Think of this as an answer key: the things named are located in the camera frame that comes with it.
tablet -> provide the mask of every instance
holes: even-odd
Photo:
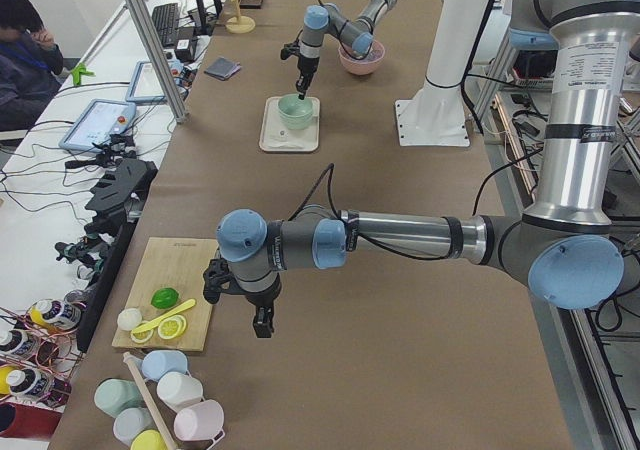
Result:
[[[174,59],[169,60],[167,63],[169,64],[171,75],[175,77],[176,85],[179,85],[179,77],[184,65],[179,60]],[[136,64],[125,100],[138,105],[161,103],[166,100],[151,62],[138,62]]]
[[[109,135],[123,133],[135,116],[133,103],[93,100],[58,146],[65,150],[99,153],[94,144],[108,143]]]

red container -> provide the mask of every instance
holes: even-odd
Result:
[[[60,417],[59,412],[19,403],[0,404],[0,437],[48,442]]]

ur robot arm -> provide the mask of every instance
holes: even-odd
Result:
[[[307,8],[300,36],[285,44],[280,58],[298,57],[300,77],[296,81],[299,98],[305,98],[313,76],[318,70],[320,48],[329,33],[340,44],[350,47],[356,55],[364,56],[373,43],[373,31],[384,15],[395,6],[396,0],[371,0],[354,21],[348,20],[333,3],[311,5]]]
[[[514,0],[512,28],[530,39],[549,31],[559,45],[538,192],[521,219],[312,206],[291,221],[267,223],[236,210],[218,226],[220,250],[204,275],[205,298],[244,295],[256,306],[256,334],[269,337],[280,272],[339,267],[349,251],[372,247],[488,265],[565,309],[613,294],[625,263],[608,239],[611,222],[601,207],[625,62],[640,33],[640,0]]]

white egg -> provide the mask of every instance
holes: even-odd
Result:
[[[130,332],[142,322],[142,313],[137,308],[125,308],[118,315],[118,328]]]

keyboard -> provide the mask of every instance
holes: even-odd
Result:
[[[180,10],[177,3],[159,5],[151,12],[151,20],[156,27],[163,47],[172,47],[178,39],[178,19]]]

